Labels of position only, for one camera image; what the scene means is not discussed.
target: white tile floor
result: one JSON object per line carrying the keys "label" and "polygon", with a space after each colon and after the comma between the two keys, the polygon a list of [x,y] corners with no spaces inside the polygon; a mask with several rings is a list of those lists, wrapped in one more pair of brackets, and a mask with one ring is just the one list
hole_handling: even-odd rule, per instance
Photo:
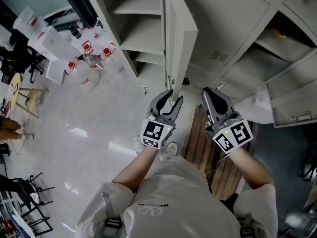
{"label": "white tile floor", "polygon": [[[22,86],[29,87],[28,82],[29,73],[25,73]],[[133,137],[139,134],[153,96],[144,95],[132,77],[111,83],[104,75],[95,89],[85,92],[80,86],[57,85],[37,75],[32,87],[43,86],[50,92],[37,107],[39,119],[19,108],[11,115],[19,123],[30,118],[28,132],[35,139],[25,140],[22,149],[23,141],[14,141],[15,151],[21,152],[17,155],[13,150],[6,157],[8,176],[27,179],[43,172],[37,183],[42,188],[56,186],[43,192],[45,199],[53,200],[42,208],[54,228],[43,237],[68,238],[73,237],[76,221],[100,183],[110,182],[135,157]],[[195,105],[184,102],[177,130],[169,139],[179,149],[187,144],[194,110]]]}

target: forearm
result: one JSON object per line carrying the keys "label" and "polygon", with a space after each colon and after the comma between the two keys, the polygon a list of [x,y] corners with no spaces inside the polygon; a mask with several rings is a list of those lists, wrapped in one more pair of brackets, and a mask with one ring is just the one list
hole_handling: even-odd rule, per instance
{"label": "forearm", "polygon": [[142,152],[112,182],[128,187],[133,193],[136,192],[150,169],[157,152],[158,150],[155,148],[144,147]]}
{"label": "forearm", "polygon": [[252,189],[259,188],[265,184],[274,185],[273,179],[266,167],[243,148],[233,150],[229,157]]}

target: floor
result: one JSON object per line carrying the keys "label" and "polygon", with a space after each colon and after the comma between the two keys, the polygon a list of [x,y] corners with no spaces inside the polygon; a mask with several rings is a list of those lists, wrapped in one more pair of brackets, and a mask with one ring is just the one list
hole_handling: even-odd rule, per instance
{"label": "floor", "polygon": [[[50,216],[53,232],[44,238],[73,236],[76,221],[102,182],[110,182],[135,157],[133,138],[139,134],[150,100],[133,77],[111,81],[106,73],[98,85],[84,91],[79,85],[64,82],[57,85],[37,75],[34,88],[47,87],[37,110],[40,118],[27,116],[20,109],[11,118],[23,123],[34,140],[9,142],[13,152],[6,157],[8,177],[27,179],[30,174],[43,174],[37,183],[44,199],[53,200],[43,206]],[[29,87],[25,73],[22,87]],[[184,151],[187,145],[195,105],[186,101],[177,118],[177,130],[169,141],[176,141]]]}
{"label": "floor", "polygon": [[312,189],[314,178],[305,182],[299,172],[308,148],[306,126],[275,129],[273,124],[259,125],[254,156],[269,170],[276,188],[279,228],[288,213],[301,212]]}

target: shoe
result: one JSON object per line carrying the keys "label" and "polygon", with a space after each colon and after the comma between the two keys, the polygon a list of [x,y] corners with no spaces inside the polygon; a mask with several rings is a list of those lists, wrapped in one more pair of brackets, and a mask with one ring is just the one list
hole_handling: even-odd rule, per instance
{"label": "shoe", "polygon": [[168,161],[171,158],[177,155],[177,144],[175,142],[171,142],[166,150],[166,155],[164,156],[164,160]]}
{"label": "shoe", "polygon": [[30,119],[26,119],[26,121],[21,125],[21,130],[25,130],[26,126],[29,124]]}
{"label": "shoe", "polygon": [[133,139],[134,147],[136,149],[137,155],[143,150],[144,145],[141,142],[140,136],[136,136]]}
{"label": "shoe", "polygon": [[34,139],[34,134],[26,134],[25,139]]}

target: white t-shirt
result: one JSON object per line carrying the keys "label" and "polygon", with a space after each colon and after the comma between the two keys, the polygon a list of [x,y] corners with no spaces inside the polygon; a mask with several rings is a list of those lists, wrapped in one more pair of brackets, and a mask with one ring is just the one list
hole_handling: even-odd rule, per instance
{"label": "white t-shirt", "polygon": [[101,238],[106,219],[120,216],[121,238],[239,238],[237,218],[248,213],[262,235],[277,236],[274,186],[240,193],[233,210],[210,194],[205,174],[177,156],[156,161],[136,194],[103,183],[80,217],[75,237]]}

